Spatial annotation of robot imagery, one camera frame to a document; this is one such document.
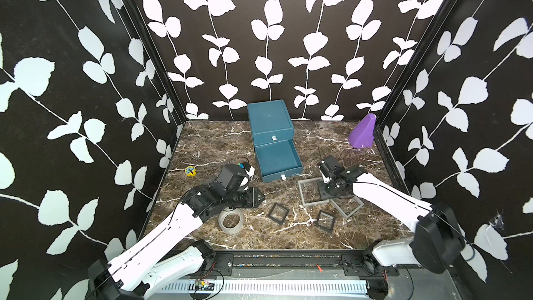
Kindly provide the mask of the teal drawer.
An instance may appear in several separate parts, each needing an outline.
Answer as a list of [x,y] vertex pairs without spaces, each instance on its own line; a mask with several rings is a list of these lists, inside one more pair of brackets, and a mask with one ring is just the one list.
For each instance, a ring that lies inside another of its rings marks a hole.
[[284,180],[303,171],[293,140],[259,145],[255,147],[255,158],[263,183]]

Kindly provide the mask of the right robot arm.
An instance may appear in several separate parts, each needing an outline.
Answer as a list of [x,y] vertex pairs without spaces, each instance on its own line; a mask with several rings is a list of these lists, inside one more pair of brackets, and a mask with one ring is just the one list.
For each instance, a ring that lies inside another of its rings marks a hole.
[[373,244],[370,248],[373,264],[383,267],[418,265],[442,274],[466,247],[466,239],[450,207],[413,198],[357,166],[345,168],[321,161],[318,168],[328,194],[369,201],[413,233],[411,237]]

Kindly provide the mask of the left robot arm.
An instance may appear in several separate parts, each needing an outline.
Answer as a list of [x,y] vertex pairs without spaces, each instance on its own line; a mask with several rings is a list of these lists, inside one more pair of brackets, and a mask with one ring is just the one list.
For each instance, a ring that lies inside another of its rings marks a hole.
[[174,256],[168,254],[183,238],[224,209],[257,208],[264,199],[256,187],[244,191],[215,185],[193,187],[147,236],[111,261],[100,259],[90,266],[90,293],[86,299],[148,299],[183,276],[212,272],[216,254],[204,240]]

